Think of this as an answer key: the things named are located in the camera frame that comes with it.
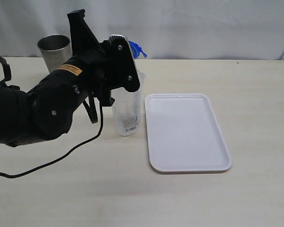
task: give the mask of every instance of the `blue object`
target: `blue object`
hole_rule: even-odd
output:
[[[144,58],[147,58],[147,54],[144,53],[144,51],[142,50],[142,47],[140,47],[140,45],[132,42],[132,41],[129,41],[129,45],[131,46],[131,50],[132,50],[132,53],[133,53],[133,58],[138,58],[140,53],[143,54],[143,57]]]

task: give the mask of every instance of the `table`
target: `table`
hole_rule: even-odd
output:
[[[12,84],[24,91],[47,74],[43,59],[7,60]],[[157,174],[148,161],[145,118],[137,134],[121,137],[105,108],[99,139],[33,174],[0,177],[0,226],[284,227],[284,61],[136,65],[147,76],[145,96],[191,92],[210,98],[233,167],[223,174]],[[57,140],[0,145],[0,171],[15,174],[55,159],[98,127],[80,107],[71,131]]]

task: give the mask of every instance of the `white tray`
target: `white tray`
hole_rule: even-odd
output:
[[[223,172],[232,165],[209,99],[202,94],[145,98],[149,159],[161,173]]]

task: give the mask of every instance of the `wire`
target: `wire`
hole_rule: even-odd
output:
[[[66,158],[68,155],[70,155],[75,149],[77,149],[77,148],[83,146],[84,144],[87,144],[87,143],[89,143],[89,142],[95,140],[96,138],[98,138],[98,137],[101,135],[101,132],[102,132],[102,130],[103,130],[103,105],[102,105],[102,96],[101,96],[101,95],[99,96],[99,106],[100,106],[100,119],[101,119],[101,123],[100,123],[100,129],[99,129],[99,131],[98,131],[98,133],[97,133],[96,136],[94,136],[93,138],[90,138],[90,139],[88,139],[88,140],[86,140],[86,141],[84,141],[84,142],[82,142],[82,143],[80,143],[80,144],[74,146],[74,147],[73,147],[72,149],[70,149],[70,151],[67,152],[65,155],[63,155],[63,156],[61,156],[60,158],[57,158],[57,159],[55,159],[55,160],[53,160],[53,161],[51,161],[51,162],[45,163],[45,164],[40,165],[40,166],[38,166],[38,167],[36,167],[36,168],[33,168],[33,169],[31,169],[31,170],[28,170],[28,171],[23,172],[23,173],[20,173],[20,174],[15,174],[15,175],[9,175],[9,174],[0,172],[0,176],[6,177],[6,178],[10,178],[10,179],[25,176],[25,175],[27,175],[27,174],[30,174],[30,173],[34,172],[34,171],[37,171],[37,170],[39,170],[39,169],[45,168],[45,167],[47,167],[47,166],[50,166],[50,165],[52,165],[52,164],[55,164],[55,163],[61,161],[62,159]]]

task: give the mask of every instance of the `bolt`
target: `bolt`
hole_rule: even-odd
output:
[[[77,85],[74,85],[73,88],[74,88],[75,93],[76,93],[77,95],[79,95],[79,94],[80,94],[80,90],[79,90],[78,86],[77,86]]]

